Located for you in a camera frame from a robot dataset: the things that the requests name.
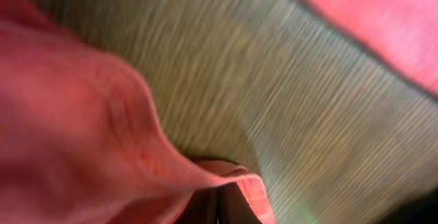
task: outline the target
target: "wood grain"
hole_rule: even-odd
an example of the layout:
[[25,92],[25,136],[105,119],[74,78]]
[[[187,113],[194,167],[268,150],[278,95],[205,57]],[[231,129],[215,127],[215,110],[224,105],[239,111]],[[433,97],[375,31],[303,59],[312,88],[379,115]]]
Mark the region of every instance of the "wood grain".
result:
[[369,223],[438,183],[435,101],[300,0],[35,1],[145,76],[180,150],[261,173],[281,223]]

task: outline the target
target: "red fabric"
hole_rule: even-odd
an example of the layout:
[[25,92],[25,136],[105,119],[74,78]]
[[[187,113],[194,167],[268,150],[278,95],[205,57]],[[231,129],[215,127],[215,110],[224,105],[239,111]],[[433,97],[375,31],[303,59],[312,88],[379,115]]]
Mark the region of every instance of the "red fabric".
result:
[[308,0],[397,71],[438,94],[438,0]]
[[234,181],[276,223],[259,176],[172,147],[131,67],[0,0],[0,223],[173,223],[194,190]]

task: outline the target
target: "garment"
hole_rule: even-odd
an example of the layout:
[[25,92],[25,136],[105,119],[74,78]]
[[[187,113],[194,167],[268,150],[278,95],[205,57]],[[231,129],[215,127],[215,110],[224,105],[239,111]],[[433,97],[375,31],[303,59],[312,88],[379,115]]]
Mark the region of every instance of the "garment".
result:
[[174,223],[195,190],[231,182],[276,223],[259,176],[173,148],[130,66],[0,0],[0,223]]
[[437,0],[306,0],[407,79],[438,94]]

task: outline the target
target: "pink fabric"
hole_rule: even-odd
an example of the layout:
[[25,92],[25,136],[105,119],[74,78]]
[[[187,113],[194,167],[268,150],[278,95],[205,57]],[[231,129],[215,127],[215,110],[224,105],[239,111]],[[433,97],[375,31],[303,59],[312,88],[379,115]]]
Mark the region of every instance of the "pink fabric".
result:
[[194,190],[234,181],[276,223],[259,176],[173,148],[131,67],[0,0],[0,223],[173,223]]
[[308,0],[397,71],[438,94],[438,0]]

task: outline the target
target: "brown wooden surface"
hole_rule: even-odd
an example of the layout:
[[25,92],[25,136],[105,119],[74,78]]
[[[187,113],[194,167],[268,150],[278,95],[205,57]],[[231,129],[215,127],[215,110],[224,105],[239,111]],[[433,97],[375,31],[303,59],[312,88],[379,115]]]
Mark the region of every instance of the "brown wooden surface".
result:
[[126,58],[192,155],[263,175],[281,223],[369,223],[438,183],[438,108],[299,0],[35,0]]

